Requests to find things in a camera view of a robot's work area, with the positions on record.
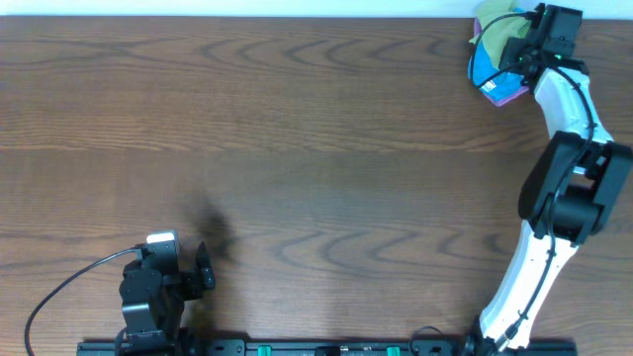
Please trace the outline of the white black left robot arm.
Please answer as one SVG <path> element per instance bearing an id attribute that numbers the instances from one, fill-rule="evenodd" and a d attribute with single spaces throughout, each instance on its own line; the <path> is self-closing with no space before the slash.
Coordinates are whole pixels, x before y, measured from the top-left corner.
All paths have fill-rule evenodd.
<path id="1" fill-rule="evenodd" d="M 206 346 L 181 327 L 181 318 L 186 302 L 200 300 L 216 285 L 206 244 L 199 244 L 189 270 L 179 268 L 173 240 L 138 245 L 135 252 L 119 288 L 126 327 L 115 338 L 114 352 L 204 355 Z"/>

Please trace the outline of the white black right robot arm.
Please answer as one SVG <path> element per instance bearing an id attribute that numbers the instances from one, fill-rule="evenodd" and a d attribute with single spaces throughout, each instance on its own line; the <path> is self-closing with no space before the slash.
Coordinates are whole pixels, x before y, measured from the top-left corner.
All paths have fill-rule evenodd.
<path id="1" fill-rule="evenodd" d="M 632 166 L 597 116 L 586 64 L 568 36 L 511 38 L 502 68 L 521 74 L 540 105 L 550 140 L 518 200 L 520 238 L 492 301 L 477 316 L 463 355 L 574 355 L 567 340 L 530 338 L 565 264 L 600 232 Z"/>

